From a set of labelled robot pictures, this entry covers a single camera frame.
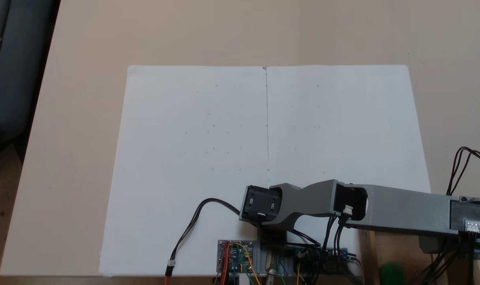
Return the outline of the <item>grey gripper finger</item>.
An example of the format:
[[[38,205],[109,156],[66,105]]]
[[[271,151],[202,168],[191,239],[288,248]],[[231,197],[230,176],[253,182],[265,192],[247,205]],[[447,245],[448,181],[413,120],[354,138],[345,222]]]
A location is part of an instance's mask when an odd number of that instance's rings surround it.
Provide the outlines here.
[[[436,255],[447,247],[446,236],[423,236],[419,235],[419,248],[424,254]]]

